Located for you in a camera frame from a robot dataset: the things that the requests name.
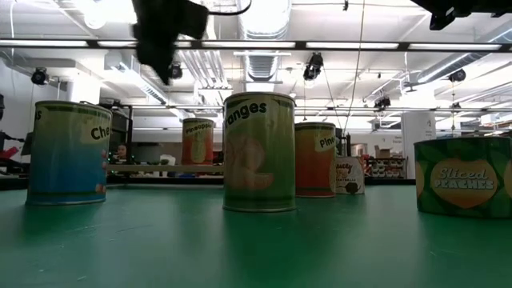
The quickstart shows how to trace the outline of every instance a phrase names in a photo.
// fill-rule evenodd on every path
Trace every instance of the table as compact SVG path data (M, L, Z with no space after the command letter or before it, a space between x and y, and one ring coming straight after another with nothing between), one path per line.
M414 186L222 209L219 186L117 186L25 207L0 192L0 287L510 287L512 222L416 210Z

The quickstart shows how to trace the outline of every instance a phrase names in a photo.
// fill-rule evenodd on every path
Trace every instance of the blue can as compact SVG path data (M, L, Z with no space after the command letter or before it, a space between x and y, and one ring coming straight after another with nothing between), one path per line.
M75 102L41 101L35 106L26 204L105 201L112 113Z

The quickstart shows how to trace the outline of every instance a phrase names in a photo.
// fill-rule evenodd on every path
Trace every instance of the green table surface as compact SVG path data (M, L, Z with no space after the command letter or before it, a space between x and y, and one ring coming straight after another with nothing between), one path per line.
M512 222L416 210L413 186L222 209L221 187L118 186L25 207L0 192L0 287L511 287Z

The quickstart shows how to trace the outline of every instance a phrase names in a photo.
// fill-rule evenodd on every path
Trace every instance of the air duct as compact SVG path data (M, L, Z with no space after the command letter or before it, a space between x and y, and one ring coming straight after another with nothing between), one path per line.
M246 6L243 0L237 0L237 8ZM258 0L253 1L251 8L238 17L239 29L244 40L284 40L290 25L291 0ZM244 58L246 80L252 82L268 82L275 80L278 70L279 56L248 55ZM273 84L251 83L246 90L273 91Z
M480 37L476 43L512 43L512 21L501 25L497 29L488 33L487 35ZM444 59L443 61L433 65L431 68L424 70L419 73L416 77L416 81L410 83L410 86L418 84L426 84L447 75L452 74L477 60L484 58L490 53L468 53L468 54L454 54Z

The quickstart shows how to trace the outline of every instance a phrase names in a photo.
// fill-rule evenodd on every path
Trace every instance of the orange can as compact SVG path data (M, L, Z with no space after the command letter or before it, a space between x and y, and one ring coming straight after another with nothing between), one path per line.
M183 120L182 165L212 165L215 122L203 118Z
M336 126L324 122L295 124L297 197L329 198L336 193Z

